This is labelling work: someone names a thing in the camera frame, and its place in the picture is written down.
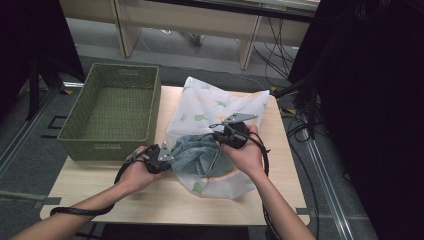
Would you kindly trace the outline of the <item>white leaf-print laundry bag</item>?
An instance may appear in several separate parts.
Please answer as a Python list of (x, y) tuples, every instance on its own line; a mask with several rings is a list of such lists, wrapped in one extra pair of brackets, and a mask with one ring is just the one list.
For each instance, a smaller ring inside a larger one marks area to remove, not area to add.
[[(256, 119), (247, 120), (245, 123), (259, 126), (268, 99), (267, 90), (239, 94), (224, 91), (189, 77), (167, 129), (167, 144), (170, 151), (179, 137), (212, 135), (213, 130), (210, 125), (220, 123), (233, 113), (256, 114)], [(200, 177), (175, 171), (174, 173), (191, 193), (202, 197), (234, 199), (254, 189), (254, 184), (249, 177), (236, 167), (230, 173), (220, 177)]]

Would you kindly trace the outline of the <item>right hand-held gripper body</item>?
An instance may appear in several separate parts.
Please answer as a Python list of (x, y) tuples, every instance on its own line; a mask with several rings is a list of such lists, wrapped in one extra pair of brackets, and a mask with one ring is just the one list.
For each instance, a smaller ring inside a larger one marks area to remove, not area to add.
[(220, 123), (210, 125), (213, 130), (213, 139), (219, 144), (241, 149), (249, 137), (249, 130), (245, 122), (256, 118), (256, 114), (233, 113)]

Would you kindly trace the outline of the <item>blue denim jeans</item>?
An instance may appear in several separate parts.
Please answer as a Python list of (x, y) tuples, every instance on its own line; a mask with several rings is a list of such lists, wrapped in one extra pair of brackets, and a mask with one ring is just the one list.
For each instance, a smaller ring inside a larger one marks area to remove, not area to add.
[(171, 149), (172, 169), (200, 177), (220, 177), (235, 169), (211, 134), (179, 137)]

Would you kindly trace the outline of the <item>person's left hand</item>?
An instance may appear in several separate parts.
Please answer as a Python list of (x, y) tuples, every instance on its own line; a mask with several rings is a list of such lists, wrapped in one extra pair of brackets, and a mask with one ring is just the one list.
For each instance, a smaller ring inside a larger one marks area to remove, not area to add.
[(140, 146), (125, 160), (127, 167), (116, 183), (116, 186), (125, 196), (142, 191), (148, 185), (166, 175), (165, 172), (152, 174), (146, 169), (142, 157), (145, 150), (145, 146)]

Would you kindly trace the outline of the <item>black curtain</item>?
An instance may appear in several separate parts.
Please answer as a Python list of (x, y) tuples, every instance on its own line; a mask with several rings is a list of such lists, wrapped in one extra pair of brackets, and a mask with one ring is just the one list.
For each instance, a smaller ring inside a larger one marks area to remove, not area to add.
[(306, 77), (337, 31), (316, 89), (379, 240), (424, 240), (424, 0), (321, 0), (290, 74)]
[(0, 0), (0, 118), (29, 79), (62, 86), (60, 73), (85, 80), (59, 0)]

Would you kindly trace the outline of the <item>beige wooden desk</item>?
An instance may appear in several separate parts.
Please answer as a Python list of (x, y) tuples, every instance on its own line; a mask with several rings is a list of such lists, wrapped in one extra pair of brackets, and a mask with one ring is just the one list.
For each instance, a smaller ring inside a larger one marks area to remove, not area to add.
[(142, 30), (154, 28), (232, 38), (243, 70), (248, 68), (254, 42), (271, 43), (279, 34), (283, 45), (298, 47), (309, 28), (306, 22), (181, 6), (176, 0), (60, 0), (60, 4), (68, 18), (113, 24), (124, 58), (131, 56)]

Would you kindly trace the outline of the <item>person's right hand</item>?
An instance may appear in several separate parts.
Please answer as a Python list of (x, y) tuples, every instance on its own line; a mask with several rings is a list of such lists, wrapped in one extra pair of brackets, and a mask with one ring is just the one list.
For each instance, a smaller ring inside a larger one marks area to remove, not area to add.
[(247, 129), (251, 140), (248, 140), (242, 148), (235, 149), (226, 144), (222, 144), (221, 148), (240, 171), (248, 175), (253, 182), (257, 182), (266, 177), (262, 165), (262, 153), (257, 145), (258, 128), (255, 125), (248, 125)]

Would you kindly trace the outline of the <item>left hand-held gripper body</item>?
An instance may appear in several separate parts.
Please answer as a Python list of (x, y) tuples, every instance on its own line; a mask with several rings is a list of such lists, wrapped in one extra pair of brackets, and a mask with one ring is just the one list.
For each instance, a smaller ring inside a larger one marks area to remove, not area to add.
[(167, 171), (171, 167), (171, 161), (174, 159), (166, 142), (161, 145), (149, 146), (143, 154), (143, 158), (145, 159), (146, 169), (152, 174)]

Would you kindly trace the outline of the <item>green woven basket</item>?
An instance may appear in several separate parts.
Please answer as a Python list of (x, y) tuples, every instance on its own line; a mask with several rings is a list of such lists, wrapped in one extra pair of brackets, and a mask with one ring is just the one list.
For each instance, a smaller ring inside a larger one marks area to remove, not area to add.
[(155, 66), (94, 64), (58, 141), (76, 161), (117, 161), (155, 140), (161, 80)]

